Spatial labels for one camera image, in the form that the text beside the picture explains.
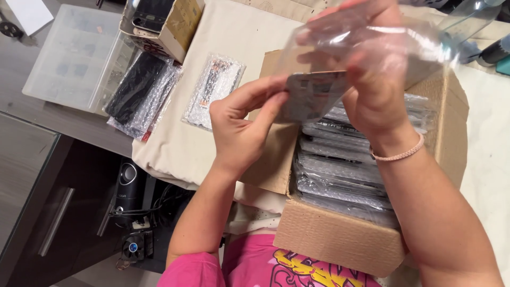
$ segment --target speaker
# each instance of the speaker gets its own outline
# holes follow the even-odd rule
[[[115,217],[119,224],[129,224],[143,216],[123,215],[123,211],[141,210],[147,173],[138,167],[130,158],[123,158],[117,177],[117,195],[114,212],[121,216]]]

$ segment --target cooling fan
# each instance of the cooling fan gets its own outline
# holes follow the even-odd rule
[[[152,254],[152,231],[127,235],[122,243],[121,259],[135,263]]]

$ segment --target hand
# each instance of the hand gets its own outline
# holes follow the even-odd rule
[[[260,78],[211,103],[209,113],[216,143],[214,165],[236,180],[262,155],[269,128],[289,97],[281,91],[285,81],[286,78]],[[259,108],[254,122],[244,119]]]
[[[347,0],[338,7],[324,10],[310,21],[360,3],[366,5],[369,25],[401,26],[401,15],[396,0]],[[310,35],[304,35],[305,38],[312,36],[313,25],[311,27]],[[377,39],[384,40],[400,41],[401,36],[393,34]],[[306,43],[307,39],[298,38],[297,41]],[[418,142],[418,135],[414,132],[405,110],[403,97],[407,68],[405,55],[398,53],[371,55],[363,49],[351,53],[348,59],[340,59],[338,55],[333,54],[334,51],[332,53],[315,51],[303,54],[301,61],[326,66],[331,70],[339,68],[347,70],[347,79],[353,88],[342,98],[345,110],[352,125],[366,135],[377,155],[392,156],[412,148]],[[381,61],[381,65],[385,64],[387,69],[380,70],[378,65],[373,64],[377,63],[376,61]]]

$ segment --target pink bracelet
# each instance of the pink bracelet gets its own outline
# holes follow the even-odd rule
[[[423,143],[425,142],[425,138],[423,137],[423,135],[421,133],[418,133],[418,134],[420,135],[420,141],[418,142],[418,144],[414,148],[406,151],[403,154],[399,154],[399,155],[391,156],[391,157],[379,157],[374,154],[374,150],[372,149],[372,146],[370,146],[370,149],[368,151],[370,152],[370,155],[372,156],[373,159],[380,160],[380,161],[394,161],[394,160],[406,158],[406,157],[416,153],[423,146]]]

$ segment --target cardboard box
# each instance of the cardboard box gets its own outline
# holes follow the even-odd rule
[[[272,74],[280,52],[266,53],[260,77]],[[429,97],[439,107],[425,144],[453,184],[460,187],[467,161],[469,106],[458,79],[453,73],[436,73],[407,92]],[[388,276],[405,257],[398,230],[321,209],[293,194],[291,164],[298,130],[296,125],[274,124],[263,155],[241,177],[244,183],[289,197],[274,245],[378,277]]]
[[[141,29],[141,33],[135,33],[130,16],[134,11],[128,1],[119,28],[128,34],[140,49],[172,57],[182,63],[202,17],[204,5],[203,0],[175,0],[160,34]]]

